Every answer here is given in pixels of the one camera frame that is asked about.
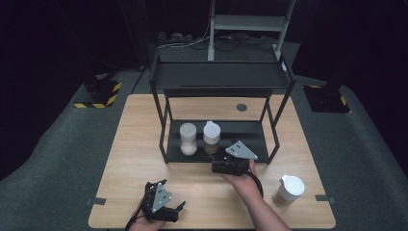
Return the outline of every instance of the wire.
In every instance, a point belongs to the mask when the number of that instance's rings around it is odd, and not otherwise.
[[[262,183],[259,178],[252,172],[252,171],[245,171],[244,174],[250,176],[254,181],[256,186],[258,187],[259,193],[262,197],[264,197],[264,189],[262,188]]]
[[[135,90],[136,85],[138,84],[138,82],[139,82],[139,80],[140,80],[140,78],[141,78],[141,76],[143,75],[143,73],[144,73],[145,70],[146,70],[146,66],[145,66],[144,69],[141,71],[141,74],[140,74],[140,76],[139,76],[139,79],[136,81],[135,85],[133,85],[132,91],[130,91],[131,94],[132,94],[133,91]]]
[[[237,5],[237,3],[238,3],[238,0],[236,0],[236,1],[235,1],[234,6],[232,6],[232,9],[231,9],[231,11],[230,11],[230,13],[229,13],[229,14],[231,14],[231,13],[234,11],[235,6]]]
[[[208,29],[210,28],[210,24],[211,24],[211,9],[212,9],[212,4],[210,2],[210,12],[209,12],[209,15],[208,15],[207,29],[205,30],[204,36],[202,36],[201,39],[199,39],[198,41],[192,42],[192,43],[172,43],[172,44],[161,45],[161,46],[156,47],[156,49],[163,49],[163,48],[167,48],[167,47],[173,47],[173,48],[186,47],[186,46],[195,45],[195,44],[200,43],[200,42],[202,42],[204,40],[207,40],[209,38],[209,37],[207,37]]]
[[[216,47],[216,46],[214,46],[214,48],[215,48],[217,51],[220,51],[220,52],[230,52],[230,51],[233,51],[233,50],[237,49],[237,48],[241,45],[241,41],[240,41],[240,40],[237,40],[237,42],[238,42],[238,44],[237,44],[236,46],[234,46],[233,48],[229,49],[229,50],[222,50],[222,49],[219,49],[219,48]]]
[[[68,27],[69,32],[70,32],[70,33],[72,34],[72,36],[75,38],[75,41],[77,42],[77,45],[78,45],[79,49],[80,49],[85,55],[87,55],[88,57],[90,57],[90,58],[96,60],[97,62],[100,62],[101,64],[105,64],[105,65],[108,65],[108,66],[110,66],[110,67],[114,67],[114,68],[118,68],[118,69],[122,69],[122,70],[134,70],[134,69],[124,68],[124,67],[117,66],[117,65],[114,65],[114,64],[106,63],[106,62],[104,62],[104,61],[102,61],[102,60],[99,60],[98,58],[92,56],[92,55],[91,55],[90,53],[88,53],[87,51],[85,51],[85,49],[81,46],[81,42],[80,42],[80,41],[78,40],[78,38],[76,37],[75,32],[74,32],[74,30],[72,29],[72,26],[71,26],[71,24],[69,23],[68,18],[66,17],[66,15],[65,15],[65,13],[64,13],[64,10],[63,10],[63,7],[61,7],[60,1],[57,0],[56,2],[57,2],[57,5],[58,5],[58,8],[60,9],[60,12],[61,12],[62,15],[63,15],[65,24],[66,24],[66,26]]]
[[[189,46],[189,48],[193,49],[193,50],[207,50],[208,49],[208,44],[204,44],[205,46],[203,48],[197,48],[194,46]]]
[[[119,5],[120,5],[120,9],[121,9],[121,11],[122,11],[123,19],[125,19],[125,22],[126,22],[126,28],[128,29],[128,33],[129,33],[130,39],[131,39],[131,41],[132,41],[132,46],[133,46],[134,52],[135,52],[136,57],[138,58],[138,60],[140,60],[140,57],[139,57],[139,55],[138,55],[138,49],[137,49],[136,46],[135,46],[135,40],[133,39],[132,32],[130,31],[129,22],[128,22],[128,20],[127,20],[126,15],[125,15],[125,10],[124,10],[124,8],[123,8],[122,1],[119,1]]]
[[[132,215],[132,217],[131,217],[131,218],[129,219],[129,221],[127,222],[126,227],[125,227],[125,231],[129,231],[130,226],[132,226],[132,224],[135,223],[138,218],[144,217],[144,216],[137,217],[137,215],[140,213],[141,204],[143,203],[143,201],[144,201],[144,199],[145,199],[146,197],[147,197],[147,194],[145,194],[145,195],[143,196],[143,198],[141,199],[141,201],[139,202],[138,209],[136,210],[136,212]]]
[[[223,36],[223,37],[218,38],[218,40],[224,43],[234,43],[235,41],[239,40],[244,45],[262,45],[262,44],[271,43],[275,41],[274,38],[265,38],[261,40],[260,42],[259,41],[251,42],[254,39],[255,39],[254,37],[240,38],[240,37],[237,37],[236,35],[230,35],[228,37]]]

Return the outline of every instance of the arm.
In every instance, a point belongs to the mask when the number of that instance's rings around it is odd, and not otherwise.
[[[250,162],[250,168],[252,173],[256,175],[253,160]],[[256,230],[291,230],[269,205],[267,205],[251,177],[246,174],[242,176],[221,174],[221,176],[231,183],[237,194],[241,197]]]
[[[143,211],[140,210],[138,218],[136,219],[135,223],[132,224],[129,231],[157,231],[165,224],[166,221],[163,220],[147,220],[145,217],[143,217]]]

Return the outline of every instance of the robotic hand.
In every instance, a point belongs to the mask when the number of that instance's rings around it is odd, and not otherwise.
[[[249,167],[249,159],[258,160],[258,156],[255,155],[248,147],[246,147],[241,141],[234,143],[233,145],[225,149],[226,153],[216,153],[210,155],[212,159],[211,170],[214,173],[230,174],[236,176],[242,176],[247,174],[255,181],[258,186],[258,190],[262,196],[264,191],[261,181],[256,175],[251,172]]]
[[[140,206],[135,214],[130,218],[126,225],[125,230],[129,230],[132,223],[138,218],[140,210],[143,210],[144,217],[147,220],[165,220],[176,222],[178,220],[178,214],[183,210],[183,206],[186,201],[177,206],[176,209],[165,207],[165,205],[171,200],[171,196],[168,194],[164,187],[167,180],[162,180],[157,183],[147,182],[144,187],[144,197],[140,202]]]

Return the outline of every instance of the white cup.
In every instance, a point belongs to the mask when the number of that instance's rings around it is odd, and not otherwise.
[[[273,195],[273,201],[279,207],[290,205],[305,192],[303,181],[296,176],[284,175],[279,181],[281,185]]]
[[[214,154],[218,151],[220,134],[221,128],[211,120],[207,121],[206,125],[204,126],[203,140],[204,150],[208,154]]]
[[[180,127],[180,149],[186,156],[191,156],[197,151],[196,133],[197,129],[192,123],[184,123]]]

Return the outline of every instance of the cup lid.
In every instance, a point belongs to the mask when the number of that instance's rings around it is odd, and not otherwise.
[[[221,133],[221,128],[213,123],[211,120],[207,121],[207,124],[204,126],[204,134],[209,138],[216,138]]]
[[[284,184],[288,193],[292,195],[302,195],[305,192],[303,181],[296,176],[287,176]]]
[[[192,123],[184,123],[180,127],[180,133],[185,137],[193,137],[195,136],[196,132],[197,129],[195,128],[195,125]]]

